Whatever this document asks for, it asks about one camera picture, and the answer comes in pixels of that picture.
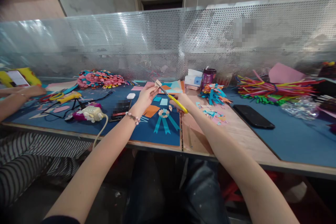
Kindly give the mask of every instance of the yellow scissors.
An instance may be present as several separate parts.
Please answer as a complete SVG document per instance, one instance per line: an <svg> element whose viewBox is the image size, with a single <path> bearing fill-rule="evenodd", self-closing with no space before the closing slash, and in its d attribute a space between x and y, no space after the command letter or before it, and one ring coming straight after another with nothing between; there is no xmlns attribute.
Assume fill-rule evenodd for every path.
<svg viewBox="0 0 336 224"><path fill-rule="evenodd" d="M170 100L173 100L180 108L181 110L185 113L188 114L188 110L181 104L179 103L178 100L176 100L172 95L168 94L166 90L164 90L159 83L155 81L155 83L159 86L159 88L169 97Z"/></svg>

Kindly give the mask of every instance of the hand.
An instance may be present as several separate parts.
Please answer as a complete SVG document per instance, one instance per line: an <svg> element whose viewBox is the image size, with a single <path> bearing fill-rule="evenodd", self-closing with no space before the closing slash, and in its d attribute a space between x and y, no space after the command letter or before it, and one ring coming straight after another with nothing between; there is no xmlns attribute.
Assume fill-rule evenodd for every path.
<svg viewBox="0 0 336 224"><path fill-rule="evenodd" d="M34 96L44 95L47 93L47 91L43 87L40 87L40 86L30 86L30 87L21 89L17 93L24 94L26 97L30 98Z"/></svg>
<svg viewBox="0 0 336 224"><path fill-rule="evenodd" d="M190 112L191 110L193 110L193 108L196 107L196 105L184 93L177 94L174 96L174 98L178 100L179 103L181 103L188 110L188 112ZM170 100L169 103L174 107L176 107L178 112L180 113L183 112L181 108L173 100Z"/></svg>
<svg viewBox="0 0 336 224"><path fill-rule="evenodd" d="M146 108L152 103L154 97L159 93L159 88L154 86L154 83L146 84L146 86L141 90L139 98L135 106L144 113Z"/></svg>

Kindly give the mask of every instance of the blue table surface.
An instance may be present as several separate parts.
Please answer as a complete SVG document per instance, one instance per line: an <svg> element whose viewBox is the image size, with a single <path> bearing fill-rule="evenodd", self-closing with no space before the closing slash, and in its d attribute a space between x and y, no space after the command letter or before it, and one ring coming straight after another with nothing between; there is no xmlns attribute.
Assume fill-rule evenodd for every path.
<svg viewBox="0 0 336 224"><path fill-rule="evenodd" d="M113 89L102 89L97 88L95 90L86 89L80 91L84 99L98 99L105 96L109 91L113 91L113 94L105 98L104 100L97 101L102 105L102 111L107 114L109 117L113 111L113 108L116 107L118 101L126 100L126 96L129 93L135 93L136 96L132 100L132 105L135 104L139 97L140 91L131 91L133 86L126 85L119 86ZM68 106L72 107L73 101L68 102ZM158 106L160 108L168 109L168 106L160 106L160 102L153 101L152 105ZM22 109L17 111L12 116L8 117L5 122L11 122L16 124L24 124L30 125L35 127L44 127L50 128L55 130L62 130L62 131L70 131L76 132L80 134L92 134L97 135L99 131L105 124L105 119L100 122L91 123L90 121L71 121L66 122L64 119L54 117L52 115L48 115L41 118L33 118L29 119L30 117L42 112L42 110L37 110L39 107L38 103L32 103L30 106L24 106ZM55 113L56 115L62 116L63 112ZM176 109L173 109L170 112L171 117L174 121L180 125L180 116ZM163 128L163 123L161 122L160 128L158 133L154 133L154 129L156 126L156 122L159 118L158 113L156 113L152 118L149 118L148 122L140 122L138 126L135 127L133 134L131 136L131 140L135 141L145 141L145 142L152 142L157 144L165 144L165 145L172 145L172 146L180 146L180 131L176 131L175 128L172 126L170 121L167 121L170 134L165 134L165 130ZM118 122L108 122L106 128L102 132L102 136L106 135Z"/></svg>
<svg viewBox="0 0 336 224"><path fill-rule="evenodd" d="M336 167L336 135L327 126L336 119L321 112L312 121L295 118L281 107L242 99L235 90L224 90L233 104L249 105L275 125L275 129L251 126L254 132L281 159L288 162Z"/></svg>

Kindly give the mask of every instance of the green paper strip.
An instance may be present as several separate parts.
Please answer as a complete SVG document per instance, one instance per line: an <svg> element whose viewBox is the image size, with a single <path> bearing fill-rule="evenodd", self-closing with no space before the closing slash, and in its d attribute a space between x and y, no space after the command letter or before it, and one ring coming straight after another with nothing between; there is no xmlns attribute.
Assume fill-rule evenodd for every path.
<svg viewBox="0 0 336 224"><path fill-rule="evenodd" d="M177 123L174 121L174 119L170 115L168 116L168 119L170 120L170 122L172 123L176 131L180 130L180 127L177 125Z"/></svg>

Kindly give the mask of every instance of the forearm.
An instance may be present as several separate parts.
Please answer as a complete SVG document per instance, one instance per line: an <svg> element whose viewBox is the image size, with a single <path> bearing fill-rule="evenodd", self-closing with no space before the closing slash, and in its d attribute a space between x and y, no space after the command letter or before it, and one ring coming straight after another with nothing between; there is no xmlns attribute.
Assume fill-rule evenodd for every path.
<svg viewBox="0 0 336 224"><path fill-rule="evenodd" d="M135 104L130 112L140 117ZM135 121L125 116L93 149L62 192L46 217L66 215L84 223L98 190L112 164L123 150L135 128Z"/></svg>
<svg viewBox="0 0 336 224"><path fill-rule="evenodd" d="M4 100L0 101L0 122L8 116L14 114L28 100L27 97L19 94L11 94Z"/></svg>
<svg viewBox="0 0 336 224"><path fill-rule="evenodd" d="M237 183L253 223L298 223L276 185L245 150L200 109L194 107L189 112L219 162Z"/></svg>

